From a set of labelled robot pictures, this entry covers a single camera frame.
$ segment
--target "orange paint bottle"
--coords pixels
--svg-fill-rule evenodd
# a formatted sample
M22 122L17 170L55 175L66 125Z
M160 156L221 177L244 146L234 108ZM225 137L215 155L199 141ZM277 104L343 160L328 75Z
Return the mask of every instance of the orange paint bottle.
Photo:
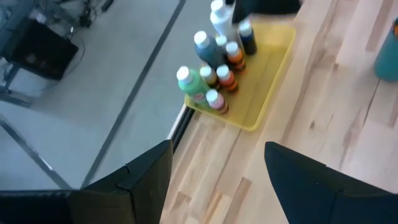
M231 41L226 44L225 49L234 72L244 72L246 69L246 62L244 61L242 50L239 49L238 44L235 41Z
M223 88L228 90L230 93L237 92L237 90L239 89L238 82L236 81L234 74L229 70L227 65L222 65L217 68L217 76Z

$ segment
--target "light wood surface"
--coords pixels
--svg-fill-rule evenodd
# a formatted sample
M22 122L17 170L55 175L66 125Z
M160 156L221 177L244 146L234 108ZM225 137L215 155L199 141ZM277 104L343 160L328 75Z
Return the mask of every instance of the light wood surface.
M398 192L398 84L372 69L396 16L395 0L306 0L289 22L293 59L267 118L249 133L195 113L174 155L161 222L287 223L266 141Z

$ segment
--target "concrete floor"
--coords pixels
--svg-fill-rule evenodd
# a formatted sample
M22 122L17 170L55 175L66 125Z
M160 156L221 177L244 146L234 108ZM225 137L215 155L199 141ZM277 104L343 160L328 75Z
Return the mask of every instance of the concrete floor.
M93 25L73 38L80 47L60 83L29 72L12 89L35 96L31 108L0 102L0 113L72 188L96 181L165 139L183 104L175 72L198 67L193 48L198 30L213 33L211 0L187 0L98 169L91 169L142 73L178 0L118 0ZM0 129L0 190L59 188Z

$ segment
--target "plastic tray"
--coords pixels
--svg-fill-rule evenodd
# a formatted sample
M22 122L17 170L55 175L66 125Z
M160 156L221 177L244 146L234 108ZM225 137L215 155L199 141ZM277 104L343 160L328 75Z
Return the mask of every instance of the plastic tray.
M220 115L185 96L185 104L197 111L253 131L258 128L276 94L288 66L295 39L295 29L287 25L253 23L257 54L246 57L246 71L235 74L239 91L221 94L229 104L229 113Z

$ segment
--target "teal container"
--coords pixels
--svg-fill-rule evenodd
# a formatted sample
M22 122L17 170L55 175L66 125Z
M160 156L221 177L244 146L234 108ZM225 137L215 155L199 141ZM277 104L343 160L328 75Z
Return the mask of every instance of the teal container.
M374 62L375 74L387 82L398 81L398 36L394 34L394 28L397 25L398 18L387 34Z

